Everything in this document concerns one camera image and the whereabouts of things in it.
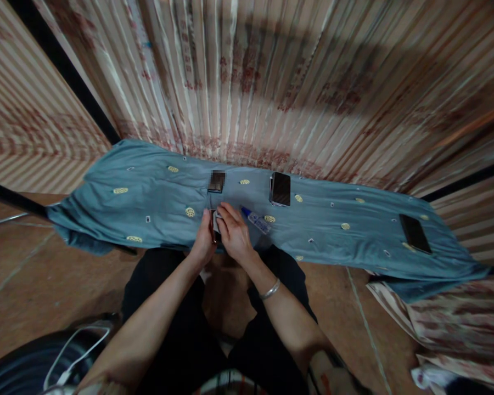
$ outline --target blue cloth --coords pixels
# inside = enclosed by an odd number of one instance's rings
[[[212,170],[226,172],[222,194],[207,192]],[[291,206],[274,207],[268,200],[271,174],[123,140],[89,169],[84,185],[60,205],[49,207],[48,215],[63,228],[57,230],[69,245],[94,253],[111,247],[102,242],[189,249],[203,209],[227,201],[274,221],[269,240],[261,239],[248,222],[253,245],[273,243],[299,261],[352,266],[403,279],[389,285],[408,303],[483,278],[489,271],[458,243],[426,201],[291,175]],[[420,220],[432,255],[406,244],[399,214]]]

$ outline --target leg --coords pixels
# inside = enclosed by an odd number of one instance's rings
[[[180,251],[151,249],[137,264],[125,287],[123,322],[165,281],[183,261]],[[137,393],[191,393],[227,367],[201,308],[204,284],[194,282],[176,312],[155,360]]]
[[[297,262],[275,246],[261,258],[316,321],[309,306],[306,276]],[[268,393],[307,393],[307,383],[274,330],[258,291],[251,287],[248,294],[257,315],[229,354],[230,364]]]

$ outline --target cable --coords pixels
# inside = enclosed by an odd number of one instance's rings
[[[99,341],[97,341],[97,343],[95,343],[94,345],[92,345],[88,351],[86,351],[79,359],[77,359],[76,361],[74,361],[69,368],[67,368],[61,375],[60,375],[60,378],[59,380],[54,384],[54,385],[64,385],[66,384],[68,378],[70,377],[71,375],[71,369],[73,369],[73,367],[79,363],[80,361],[82,361],[84,358],[86,358],[88,356],[89,353],[91,353],[91,351],[96,348],[99,344],[102,343],[102,341],[108,336],[108,334],[111,332],[111,329],[110,328],[107,328],[106,326],[97,326],[97,325],[89,325],[89,326],[84,326],[82,328],[79,328],[75,331],[75,333],[73,335],[71,335],[71,337],[68,339],[68,341],[66,342],[66,344],[62,347],[62,349],[60,350],[59,354],[57,355],[57,358],[55,359],[55,362],[53,362],[53,365],[51,366],[51,368],[49,368],[49,372],[48,374],[46,375],[46,379],[44,380],[44,385],[43,385],[43,390],[46,391],[48,388],[49,388],[49,377],[51,376],[51,373],[53,372],[53,369],[55,369],[55,366],[57,365],[57,362],[59,361],[60,357],[62,356],[62,354],[64,353],[64,350],[66,349],[66,347],[68,346],[68,344],[73,340],[73,338],[80,332],[80,331],[83,331],[83,330],[86,330],[86,329],[102,329],[102,330],[105,330],[106,333],[103,335],[103,337],[100,338]]]

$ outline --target silver bracelet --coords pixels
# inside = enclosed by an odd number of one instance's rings
[[[268,290],[265,294],[260,295],[260,299],[265,300],[265,299],[269,298],[276,291],[278,291],[278,288],[280,288],[280,279],[279,278],[276,279],[276,284],[273,285],[273,288],[271,288],[270,290]]]

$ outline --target striped curtain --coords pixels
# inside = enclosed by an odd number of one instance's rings
[[[459,242],[480,263],[494,266],[494,177],[433,203]],[[385,284],[368,284],[431,362],[494,388],[494,275],[406,305]]]
[[[494,1],[36,3],[124,137],[417,196],[494,163]]]
[[[0,1],[0,183],[69,193],[109,143],[9,4]]]

